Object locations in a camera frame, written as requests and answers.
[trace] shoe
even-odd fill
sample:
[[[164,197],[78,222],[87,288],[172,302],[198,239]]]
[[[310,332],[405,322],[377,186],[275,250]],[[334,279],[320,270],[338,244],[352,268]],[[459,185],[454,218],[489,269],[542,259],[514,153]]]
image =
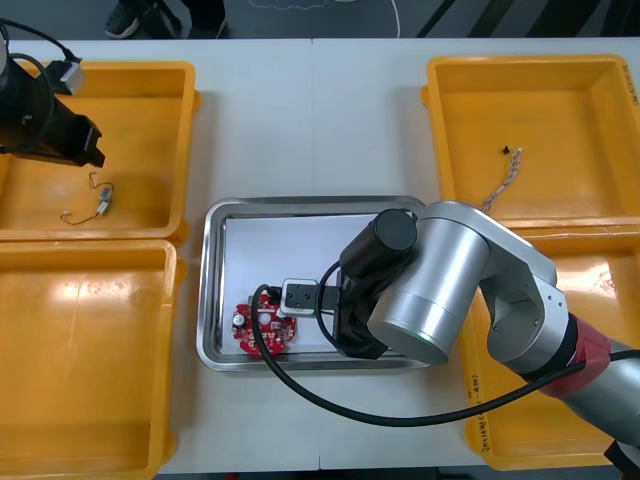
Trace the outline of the shoe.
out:
[[[122,40],[138,30],[140,21],[133,9],[118,2],[104,24],[104,32],[109,38]]]
[[[206,39],[219,39],[227,28],[227,19],[225,18],[218,28],[199,28],[191,26],[189,31],[189,40],[206,40]]]

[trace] floor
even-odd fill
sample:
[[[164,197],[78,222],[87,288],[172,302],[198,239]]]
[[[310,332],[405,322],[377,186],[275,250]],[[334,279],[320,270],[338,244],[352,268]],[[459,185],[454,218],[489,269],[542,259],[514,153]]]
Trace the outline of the floor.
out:
[[[432,30],[431,37],[465,37],[489,0],[458,0],[447,15]],[[516,0],[498,25],[494,36],[521,37],[532,25],[546,0]],[[581,32],[581,36],[596,36],[604,21],[611,0],[603,0]],[[414,37],[438,8],[441,0],[396,0],[402,37]],[[189,14],[180,0],[167,0],[183,21],[182,36],[190,27]],[[5,1],[2,15],[28,23],[60,40],[102,40],[104,21],[115,0],[20,0]],[[226,0],[229,38],[331,38],[331,37],[394,37],[395,17],[390,0],[356,0],[342,3],[335,0]],[[12,31],[12,38],[30,38]],[[488,467],[444,468],[446,478],[475,480],[617,480],[618,473],[609,467],[544,470],[531,472],[496,472]],[[365,476],[351,478],[384,478]],[[159,475],[162,480],[223,480],[224,475]],[[294,474],[243,474],[239,480],[293,480]],[[431,478],[426,471],[394,472],[386,478],[402,480]]]

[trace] black component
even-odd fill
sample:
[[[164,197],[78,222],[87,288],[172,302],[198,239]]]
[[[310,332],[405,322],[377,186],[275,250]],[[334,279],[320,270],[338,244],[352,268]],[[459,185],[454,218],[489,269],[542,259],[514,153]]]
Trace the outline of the black component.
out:
[[[416,243],[415,221],[403,210],[378,214],[340,254],[340,268],[352,280],[386,269]]]
[[[569,365],[569,362],[576,353],[576,343],[578,342],[578,319],[572,313],[569,313],[569,322],[567,323],[567,330],[564,332],[564,338],[560,344],[560,348],[553,354],[553,357],[549,359],[542,367],[537,370],[520,375],[527,382],[537,380],[559,368]]]
[[[346,356],[376,360],[389,349],[367,327],[377,303],[379,286],[389,275],[388,271],[378,272],[356,283],[340,274],[343,293],[340,310],[334,316],[333,336],[347,347]],[[355,354],[349,353],[355,349],[359,349]]]
[[[317,291],[317,285],[291,283],[287,285],[284,305],[289,308],[314,309],[315,311]],[[322,299],[322,310],[336,310],[339,295],[340,289],[338,287],[326,287]]]
[[[338,268],[338,264],[335,263],[332,268],[333,267],[335,267],[335,270],[336,268]],[[251,300],[251,328],[255,332],[260,331],[260,320],[258,320],[258,301],[260,298],[260,294],[267,287],[268,285],[260,285]],[[322,284],[320,284],[319,293],[320,295],[322,294]],[[437,415],[428,415],[425,417],[395,418],[382,417],[379,415],[370,415],[368,413],[358,412],[357,410],[352,410],[350,408],[332,403],[316,395],[315,393],[310,392],[302,385],[297,383],[289,375],[287,375],[287,372],[285,372],[282,367],[278,365],[278,362],[276,361],[274,356],[269,352],[269,349],[267,348],[262,335],[256,335],[255,342],[258,350],[260,350],[262,358],[264,359],[267,366],[271,369],[271,371],[275,374],[275,376],[278,377],[282,381],[282,383],[284,383],[287,387],[296,392],[302,398],[308,400],[309,402],[320,408],[323,408],[331,413],[335,413],[336,415],[355,420],[356,422],[367,423],[369,425],[378,425],[380,427],[428,427],[431,425],[442,425],[443,423],[457,422],[458,420],[475,417],[476,415],[481,415],[483,413],[495,410],[496,408],[511,403],[514,400],[518,400],[525,395],[528,395],[546,385],[549,385],[551,382],[554,382],[559,378],[579,372],[585,367],[585,362],[573,363],[564,368],[556,370],[553,373],[545,375],[544,377],[535,380],[527,385],[517,388],[512,392],[494,398],[493,400],[489,400],[488,402],[484,402],[479,405],[474,405],[473,407],[463,408],[462,410],[457,410],[455,412],[440,413]],[[625,350],[622,352],[615,352],[611,353],[609,357],[611,358],[612,362],[625,360],[627,358],[640,358],[640,350]]]
[[[318,290],[316,291],[315,296],[316,321],[318,322],[318,328],[320,328],[320,331],[322,332],[322,335],[324,335],[324,338],[326,338],[327,341],[336,348],[336,350],[344,353],[348,357],[358,357],[358,355],[366,353],[367,350],[369,350],[370,345],[364,344],[358,347],[342,345],[331,335],[331,333],[329,333],[329,330],[327,330],[327,327],[324,325],[324,321],[322,319],[322,299],[324,298],[324,291],[326,289],[327,280],[329,280],[329,277],[338,268],[340,268],[340,264],[338,262],[331,265],[320,279],[320,282],[318,282]]]
[[[622,472],[624,480],[640,480],[640,466],[624,454],[618,442],[613,442],[604,452],[604,456]]]
[[[282,287],[267,287],[267,295],[269,296],[269,305],[280,305],[282,299]]]
[[[20,153],[23,157],[48,162],[78,166],[90,163],[102,167],[104,154],[96,145],[102,134],[97,127],[53,97],[46,81],[47,74],[41,72],[45,79],[43,85],[13,58],[34,60],[13,54],[0,73],[0,143],[20,144],[20,147],[3,147],[0,153]]]

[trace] black cable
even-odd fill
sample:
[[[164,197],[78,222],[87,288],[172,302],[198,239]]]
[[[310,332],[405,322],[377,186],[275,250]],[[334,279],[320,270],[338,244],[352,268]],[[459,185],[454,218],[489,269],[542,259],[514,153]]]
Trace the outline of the black cable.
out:
[[[369,425],[378,425],[381,427],[428,427],[431,425],[441,425],[443,423],[456,422],[458,420],[464,420],[466,418],[475,417],[483,413],[494,410],[498,407],[502,407],[508,403],[518,400],[536,390],[550,384],[551,382],[565,377],[572,373],[579,372],[585,367],[585,362],[574,363],[564,368],[556,370],[555,372],[544,375],[543,377],[535,380],[527,385],[523,385],[512,392],[505,393],[500,397],[494,398],[487,402],[473,407],[463,408],[462,410],[456,410],[454,412],[440,413],[437,415],[427,415],[425,417],[410,417],[410,418],[395,418],[395,417],[382,417],[379,415],[370,415],[368,413],[358,412],[357,410],[351,410],[350,408],[343,407],[332,403],[322,397],[319,397],[315,393],[310,392],[302,385],[293,380],[287,373],[278,365],[278,362],[274,359],[273,355],[269,352],[267,345],[264,342],[260,333],[260,322],[258,320],[258,302],[262,291],[264,291],[268,285],[260,285],[253,295],[251,301],[251,328],[254,331],[254,339],[260,354],[264,359],[268,367],[273,373],[291,390],[296,392],[302,398],[310,401],[320,408],[324,408],[329,412],[335,413],[345,418],[355,420],[356,422],[367,423]],[[615,352],[609,355],[612,362],[618,360],[625,360],[628,358],[640,358],[640,350],[625,350],[623,352]]]
[[[11,59],[19,58],[21,60],[26,60],[29,63],[32,63],[40,71],[40,75],[42,75],[42,78],[44,79],[44,86],[47,89],[47,96],[49,97],[49,107],[47,109],[46,118],[44,119],[44,121],[42,122],[42,125],[40,125],[40,128],[38,129],[38,131],[30,141],[17,145],[15,147],[0,146],[0,154],[20,153],[27,150],[31,150],[33,147],[38,145],[40,143],[40,140],[42,140],[42,137],[44,137],[44,135],[49,130],[49,127],[51,127],[51,122],[53,122],[53,117],[56,110],[55,92],[53,91],[53,85],[51,83],[51,79],[49,78],[49,74],[47,73],[44,66],[35,58],[25,53],[11,53],[9,54],[9,58]]]
[[[4,46],[7,49],[7,51],[9,51],[9,31],[7,30],[7,27],[1,23],[0,23],[0,33],[2,33],[2,36],[4,37]]]
[[[329,269],[325,272],[325,274],[320,279],[318,283],[318,288],[316,290],[316,304],[315,304],[315,313],[316,313],[316,321],[318,322],[318,327],[320,327],[320,331],[324,338],[334,346],[336,350],[340,350],[349,355],[360,355],[371,348],[371,345],[364,345],[362,347],[350,348],[345,345],[342,345],[338,342],[333,335],[327,330],[327,327],[324,324],[324,320],[322,319],[322,300],[324,299],[324,289],[327,284],[327,280],[329,277],[340,267],[340,262],[336,262],[329,267]]]
[[[60,50],[62,50],[62,53],[64,53],[64,56],[67,60],[72,61],[72,62],[80,62],[81,59],[76,57],[73,52],[68,49],[67,47],[65,47],[62,43],[60,43],[58,40],[56,40],[55,38],[53,38],[51,35],[47,35],[44,32],[41,32],[40,30],[37,30],[33,27],[30,27],[28,25],[24,25],[22,23],[18,23],[18,22],[14,22],[13,20],[8,20],[6,18],[0,18],[0,25],[5,26],[8,25],[10,27],[13,28],[17,28],[19,30],[24,30],[25,32],[29,32],[33,35],[36,35],[37,37],[40,38],[44,38],[45,40],[53,43],[56,47],[58,47]]]

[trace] wire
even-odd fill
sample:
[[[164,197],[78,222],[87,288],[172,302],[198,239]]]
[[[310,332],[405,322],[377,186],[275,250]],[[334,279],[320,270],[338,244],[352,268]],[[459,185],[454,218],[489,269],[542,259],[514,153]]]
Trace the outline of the wire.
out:
[[[40,30],[37,30],[28,25],[24,25],[22,23],[14,22],[13,20],[8,20],[6,18],[0,18],[0,25],[2,25],[3,27],[8,25],[10,27],[17,28],[19,30],[24,30],[25,32],[29,32],[33,35],[36,35],[37,37],[44,38],[45,40],[53,43],[56,47],[62,50],[62,53],[64,53],[64,56],[67,60],[70,60],[73,62],[81,61],[81,59],[79,57],[76,57],[70,49],[65,47],[62,43],[60,43],[58,40],[53,38],[51,35],[47,35],[46,33],[41,32]]]
[[[95,190],[98,187],[101,187],[103,185],[108,186],[109,188],[111,188],[111,192],[115,192],[116,191],[116,187],[113,183],[111,182],[101,182],[101,183],[95,183],[95,181],[93,180],[93,177],[95,175],[97,175],[98,172],[89,172],[89,188]],[[83,223],[88,222],[89,220],[93,220],[94,218],[97,218],[101,215],[101,213],[99,211],[97,211],[94,215],[85,218],[84,220],[80,220],[79,222],[70,222],[69,220],[67,220],[67,217],[69,217],[71,215],[71,212],[69,212],[68,210],[63,212],[62,215],[60,215],[60,220],[62,220],[64,223],[68,224],[68,225],[82,225]]]
[[[489,198],[487,198],[480,205],[480,211],[484,214],[488,214],[489,210],[493,206],[493,202],[495,202],[498,195],[500,195],[505,188],[511,185],[511,182],[516,178],[516,175],[520,171],[520,154],[522,153],[522,148],[511,148],[509,145],[506,145],[503,149],[505,154],[511,153],[511,166],[509,167],[509,174],[507,175],[507,179],[504,181],[500,188],[493,192]]]
[[[106,186],[108,186],[108,187],[111,187],[111,190],[112,190],[112,191],[114,191],[114,192],[116,191],[116,186],[115,186],[113,183],[111,183],[111,182],[95,183],[95,182],[93,181],[93,177],[94,177],[94,175],[97,175],[97,174],[98,174],[98,172],[91,172],[91,173],[89,173],[89,187],[90,187],[90,188],[92,188],[92,189],[94,189],[94,190],[95,190],[95,189],[96,189],[96,188],[98,188],[98,187],[101,187],[101,186],[103,186],[103,185],[106,185]]]
[[[38,129],[38,131],[36,132],[36,134],[33,136],[31,140],[26,143],[17,145],[15,147],[0,146],[0,154],[20,153],[26,150],[31,150],[33,147],[37,146],[38,143],[40,143],[40,140],[42,140],[42,137],[44,137],[44,135],[49,130],[49,127],[51,127],[51,122],[53,122],[53,117],[56,109],[56,96],[53,91],[53,85],[51,84],[51,79],[49,78],[49,74],[47,73],[44,66],[35,58],[25,53],[11,53],[9,55],[9,58],[11,59],[18,58],[21,60],[26,60],[29,63],[32,63],[38,69],[38,71],[40,72],[40,75],[42,75],[42,78],[44,79],[44,86],[47,89],[47,97],[49,98],[49,105],[47,108],[47,116],[44,119],[44,122],[42,122],[42,125],[40,125],[40,128]]]
[[[253,295],[251,301],[251,328],[254,332],[260,332],[260,321],[258,320],[258,301],[260,294],[268,287],[268,285],[260,285]],[[567,365],[555,372],[551,372],[538,380],[535,380],[527,385],[523,385],[512,392],[505,393],[493,400],[489,400],[473,407],[463,408],[462,410],[456,410],[453,412],[440,413],[437,415],[427,415],[424,417],[408,417],[408,418],[396,418],[396,417],[383,417],[379,415],[371,415],[368,413],[359,412],[350,408],[337,405],[329,400],[319,397],[315,393],[310,392],[302,385],[293,380],[287,373],[278,365],[278,362],[274,359],[273,355],[269,352],[264,338],[262,335],[255,335],[255,342],[260,350],[260,354],[264,359],[267,366],[278,377],[282,383],[284,383],[291,390],[298,395],[315,404],[316,406],[323,408],[329,412],[335,413],[345,418],[355,420],[356,422],[367,423],[369,425],[377,425],[380,427],[428,427],[432,425],[442,425],[443,423],[456,422],[458,420],[464,420],[466,418],[475,417],[487,413],[496,408],[502,407],[508,403],[511,403],[519,398],[524,397],[536,390],[544,387],[545,385],[558,380],[559,378],[566,377],[572,373],[579,372],[585,367],[585,362],[574,363]],[[625,350],[622,352],[615,352],[609,355],[612,362],[618,360],[625,360],[629,358],[640,358],[640,350]]]
[[[82,225],[83,223],[87,223],[89,220],[93,220],[94,218],[98,217],[100,214],[96,212],[94,215],[87,217],[84,220],[80,220],[79,222],[70,222],[69,220],[67,220],[67,217],[69,215],[71,215],[70,212],[64,212],[62,215],[60,215],[60,220],[62,220],[66,224],[76,226],[76,225]]]
[[[400,14],[398,13],[398,5],[396,5],[396,0],[391,0],[391,5],[393,6],[393,12],[396,16],[396,38],[400,38]]]
[[[314,8],[324,8],[329,3],[329,0],[324,0],[322,3],[317,3],[314,5],[303,6],[303,5],[287,5],[286,7],[279,7],[278,5],[260,5],[259,3],[255,3],[253,0],[249,0],[249,5],[255,8],[263,8],[263,9],[271,9],[278,10],[280,12],[286,12],[287,10],[313,10]]]
[[[0,23],[0,33],[2,33],[2,36],[4,37],[4,46],[7,49],[7,51],[9,51],[9,31],[7,30],[6,25],[2,25]]]
[[[336,350],[340,350],[349,355],[360,355],[371,348],[371,345],[364,345],[362,347],[350,348],[342,345],[338,340],[333,338],[333,335],[327,330],[327,327],[324,324],[324,320],[322,319],[322,300],[324,299],[324,289],[326,288],[327,280],[329,277],[340,267],[340,262],[336,262],[329,267],[329,269],[324,273],[320,282],[318,282],[318,288],[316,289],[316,304],[314,306],[314,310],[316,313],[316,321],[318,322],[318,327],[320,327],[320,331],[324,338],[334,346]]]

